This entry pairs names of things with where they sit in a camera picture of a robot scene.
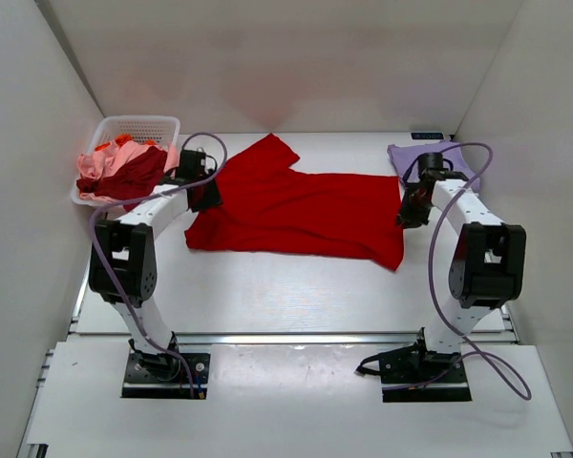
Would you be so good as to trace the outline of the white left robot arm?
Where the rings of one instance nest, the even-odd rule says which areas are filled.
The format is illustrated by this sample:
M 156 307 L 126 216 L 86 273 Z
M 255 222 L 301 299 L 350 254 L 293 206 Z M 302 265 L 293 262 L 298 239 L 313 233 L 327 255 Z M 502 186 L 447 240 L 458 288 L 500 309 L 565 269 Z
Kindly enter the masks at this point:
M 161 380 L 180 371 L 174 332 L 154 299 L 158 285 L 155 240 L 171 222 L 189 211 L 222 203 L 211 177 L 217 160 L 202 148 L 182 149 L 180 164 L 159 181 L 150 198 L 125 215 L 95 223 L 89 287 L 123 319 L 132 349 L 147 357 L 147 367 Z

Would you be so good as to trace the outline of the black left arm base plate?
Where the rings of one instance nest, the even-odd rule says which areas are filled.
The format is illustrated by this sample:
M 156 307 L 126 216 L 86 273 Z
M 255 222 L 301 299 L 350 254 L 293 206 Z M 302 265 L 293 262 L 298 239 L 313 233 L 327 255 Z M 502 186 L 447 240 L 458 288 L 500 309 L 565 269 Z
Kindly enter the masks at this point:
M 210 353 L 181 353 L 187 361 L 188 377 L 181 361 L 171 368 L 164 364 L 146 363 L 138 353 L 131 352 L 121 388 L 125 399 L 205 400 L 210 375 Z

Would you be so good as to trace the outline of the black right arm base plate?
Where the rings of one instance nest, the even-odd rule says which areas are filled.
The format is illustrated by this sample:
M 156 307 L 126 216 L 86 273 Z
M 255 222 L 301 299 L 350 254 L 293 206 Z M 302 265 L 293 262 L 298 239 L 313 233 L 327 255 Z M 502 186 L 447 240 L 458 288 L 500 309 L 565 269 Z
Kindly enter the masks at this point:
M 473 400 L 463 363 L 430 362 L 421 350 L 402 348 L 377 353 L 356 367 L 359 376 L 378 377 L 382 402 L 464 403 Z

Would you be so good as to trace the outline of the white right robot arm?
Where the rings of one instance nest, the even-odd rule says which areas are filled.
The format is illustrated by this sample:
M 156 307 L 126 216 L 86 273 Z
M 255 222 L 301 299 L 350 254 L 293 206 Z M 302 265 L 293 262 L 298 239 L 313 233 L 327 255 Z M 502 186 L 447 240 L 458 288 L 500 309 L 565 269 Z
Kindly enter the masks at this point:
M 423 154 L 413 167 L 418 181 L 404 182 L 396 224 L 402 229 L 426 225 L 431 210 L 438 209 L 428 260 L 434 259 L 441 223 L 457 232 L 447 274 L 449 300 L 435 308 L 439 322 L 420 331 L 424 349 L 409 359 L 410 373 L 427 383 L 442 372 L 443 360 L 460 352 L 481 319 L 520 295 L 526 232 L 494 215 L 443 154 Z

